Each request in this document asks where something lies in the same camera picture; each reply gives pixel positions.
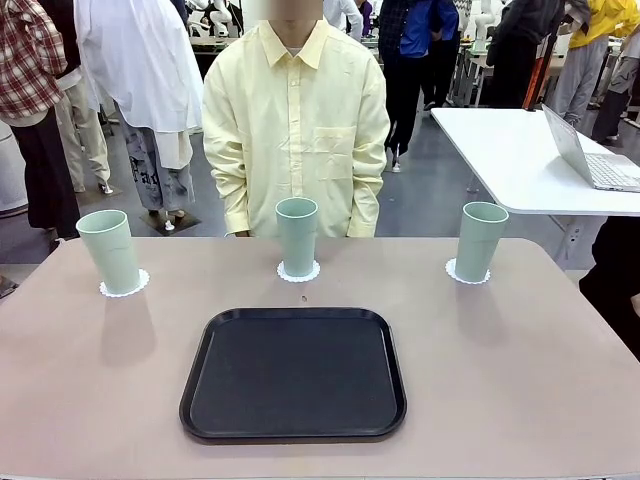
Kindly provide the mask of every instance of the light green cup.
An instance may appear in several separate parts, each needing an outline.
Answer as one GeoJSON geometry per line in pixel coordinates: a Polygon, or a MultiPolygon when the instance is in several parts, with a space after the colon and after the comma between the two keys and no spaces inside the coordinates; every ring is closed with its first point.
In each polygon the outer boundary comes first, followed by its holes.
{"type": "Polygon", "coordinates": [[[456,276],[481,282],[509,220],[509,212],[493,203],[471,202],[462,209],[456,276]]]}
{"type": "Polygon", "coordinates": [[[313,271],[318,229],[318,204],[294,197],[276,205],[284,271],[290,277],[306,277],[313,271]]]}
{"type": "Polygon", "coordinates": [[[138,288],[140,270],[126,213],[90,213],[78,220],[76,228],[110,294],[124,295],[138,288]]]}

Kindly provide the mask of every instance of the tray rim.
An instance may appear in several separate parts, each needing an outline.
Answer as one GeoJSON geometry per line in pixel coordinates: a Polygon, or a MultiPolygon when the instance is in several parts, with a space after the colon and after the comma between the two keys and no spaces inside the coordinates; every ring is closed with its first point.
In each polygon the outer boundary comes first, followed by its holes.
{"type": "Polygon", "coordinates": [[[404,391],[404,383],[402,381],[402,374],[400,372],[400,366],[398,364],[398,355],[396,353],[395,341],[393,338],[393,332],[391,330],[391,326],[387,323],[387,321],[382,318],[376,312],[373,312],[366,308],[358,308],[358,307],[267,307],[267,308],[232,308],[229,310],[225,310],[214,316],[206,325],[202,337],[200,338],[200,342],[198,343],[198,348],[195,353],[195,357],[193,360],[193,364],[191,365],[191,369],[189,371],[189,375],[187,377],[187,382],[185,384],[185,388],[182,394],[182,398],[180,400],[179,405],[179,415],[180,421],[184,427],[184,429],[192,436],[196,437],[199,440],[204,441],[273,441],[273,440],[296,440],[296,439],[312,439],[312,440],[330,440],[335,439],[338,441],[344,440],[348,441],[349,439],[379,439],[381,437],[385,437],[395,430],[397,430],[404,418],[407,414],[407,398],[404,391]],[[395,377],[396,381],[392,381],[392,387],[394,390],[395,403],[397,406],[397,412],[394,416],[393,420],[389,423],[389,425],[373,430],[370,433],[359,433],[359,434],[340,434],[340,433],[326,433],[326,434],[317,434],[317,435],[305,435],[305,434],[290,434],[290,435],[276,435],[276,434],[258,434],[258,435],[246,435],[246,434],[211,434],[209,432],[205,432],[200,430],[193,423],[191,418],[191,405],[193,403],[195,392],[197,389],[197,385],[200,380],[200,372],[202,371],[202,366],[208,357],[209,349],[203,349],[205,343],[209,343],[211,341],[212,333],[216,327],[219,327],[229,321],[232,321],[235,318],[239,317],[241,312],[251,312],[251,311],[293,311],[293,310],[304,310],[307,313],[319,313],[321,311],[326,310],[337,310],[348,312],[350,316],[357,318],[370,318],[374,320],[376,323],[380,325],[380,329],[385,336],[385,351],[387,356],[387,365],[390,369],[391,377],[395,377]]]}

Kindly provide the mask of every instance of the yellow shirt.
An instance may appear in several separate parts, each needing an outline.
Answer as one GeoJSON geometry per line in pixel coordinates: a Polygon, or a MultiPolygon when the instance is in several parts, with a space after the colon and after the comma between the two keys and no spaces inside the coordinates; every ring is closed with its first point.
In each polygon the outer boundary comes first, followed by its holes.
{"type": "Polygon", "coordinates": [[[626,37],[640,23],[636,0],[589,0],[591,22],[585,35],[578,30],[571,37],[569,48],[588,45],[603,35],[626,37]]]}
{"type": "Polygon", "coordinates": [[[295,57],[266,21],[229,46],[205,79],[203,123],[229,233],[276,236],[275,206],[294,196],[318,203],[319,235],[374,235],[385,81],[325,20],[295,57]]]}

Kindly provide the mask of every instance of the laptop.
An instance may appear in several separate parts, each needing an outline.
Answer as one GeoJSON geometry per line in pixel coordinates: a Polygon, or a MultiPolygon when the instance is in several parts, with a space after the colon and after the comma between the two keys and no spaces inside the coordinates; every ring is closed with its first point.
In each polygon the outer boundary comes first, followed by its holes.
{"type": "Polygon", "coordinates": [[[589,185],[598,190],[640,193],[640,167],[634,169],[636,178],[627,175],[610,161],[615,158],[629,161],[627,157],[613,153],[585,154],[576,129],[546,105],[542,105],[542,109],[560,155],[589,185]]]}

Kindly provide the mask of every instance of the black pants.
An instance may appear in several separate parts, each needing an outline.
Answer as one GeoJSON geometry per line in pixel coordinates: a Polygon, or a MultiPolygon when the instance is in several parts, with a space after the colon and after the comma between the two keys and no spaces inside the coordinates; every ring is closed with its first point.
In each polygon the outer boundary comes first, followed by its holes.
{"type": "Polygon", "coordinates": [[[65,160],[55,110],[32,127],[11,127],[25,160],[29,225],[56,228],[62,238],[76,237],[80,219],[65,160]]]}
{"type": "Polygon", "coordinates": [[[640,317],[631,297],[640,293],[640,217],[610,217],[593,244],[596,266],[580,291],[640,360],[640,317]]]}
{"type": "Polygon", "coordinates": [[[384,76],[387,80],[387,113],[391,120],[391,130],[385,147],[400,155],[409,149],[416,109],[420,97],[420,79],[424,70],[424,58],[399,57],[385,63],[384,76]]]}
{"type": "Polygon", "coordinates": [[[618,134],[620,115],[627,109],[627,103],[629,103],[629,94],[607,90],[591,131],[591,138],[594,141],[601,143],[607,137],[618,134]]]}
{"type": "Polygon", "coordinates": [[[490,106],[522,108],[527,97],[538,45],[522,37],[507,35],[498,48],[493,69],[490,106]]]}
{"type": "Polygon", "coordinates": [[[431,43],[422,77],[425,105],[434,102],[434,108],[439,108],[447,100],[459,48],[460,32],[456,32],[451,40],[431,43]]]}

